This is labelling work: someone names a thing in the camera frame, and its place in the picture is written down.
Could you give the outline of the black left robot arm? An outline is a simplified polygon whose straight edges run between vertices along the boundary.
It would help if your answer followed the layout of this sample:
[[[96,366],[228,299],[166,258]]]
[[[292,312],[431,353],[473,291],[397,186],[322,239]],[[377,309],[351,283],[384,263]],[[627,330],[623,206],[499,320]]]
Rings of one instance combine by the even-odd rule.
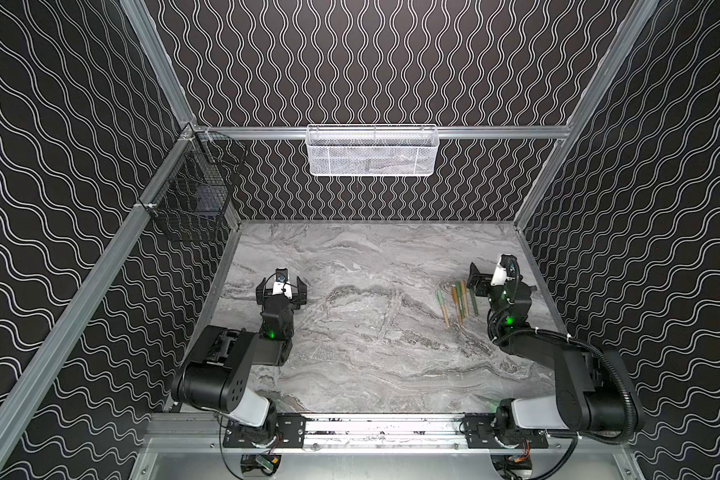
[[[254,366],[286,363],[295,333],[294,312],[307,303],[308,289],[280,268],[259,283],[255,294],[261,308],[259,329],[205,327],[174,377],[171,395],[270,438],[275,435],[276,407],[247,386],[249,375]]]

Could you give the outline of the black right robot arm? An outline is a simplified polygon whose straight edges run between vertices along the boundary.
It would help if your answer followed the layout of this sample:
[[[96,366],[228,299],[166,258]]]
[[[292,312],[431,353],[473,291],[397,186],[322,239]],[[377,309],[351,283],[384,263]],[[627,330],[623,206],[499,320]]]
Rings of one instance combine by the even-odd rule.
[[[487,333],[495,346],[554,373],[552,394],[500,402],[494,429],[503,442],[547,431],[622,444],[643,428],[644,409],[617,350],[530,324],[534,288],[515,256],[502,254],[491,274],[471,264],[466,286],[489,300]]]

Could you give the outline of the green pen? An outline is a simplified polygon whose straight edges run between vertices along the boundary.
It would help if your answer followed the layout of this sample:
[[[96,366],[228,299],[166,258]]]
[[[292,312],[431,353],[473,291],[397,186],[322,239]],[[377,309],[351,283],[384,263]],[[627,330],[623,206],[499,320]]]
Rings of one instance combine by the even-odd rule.
[[[462,324],[464,322],[464,319],[467,316],[467,309],[465,308],[465,303],[463,300],[463,290],[461,286],[461,282],[456,282],[454,286],[454,298],[455,302],[458,305],[459,310],[459,323]]]
[[[475,293],[475,290],[474,290],[474,286],[473,286],[471,283],[468,283],[468,284],[467,284],[467,292],[468,292],[468,297],[469,297],[470,305],[471,305],[471,308],[472,308],[472,314],[473,314],[474,316],[479,316],[479,309],[478,309],[477,297],[476,297],[476,293]]]

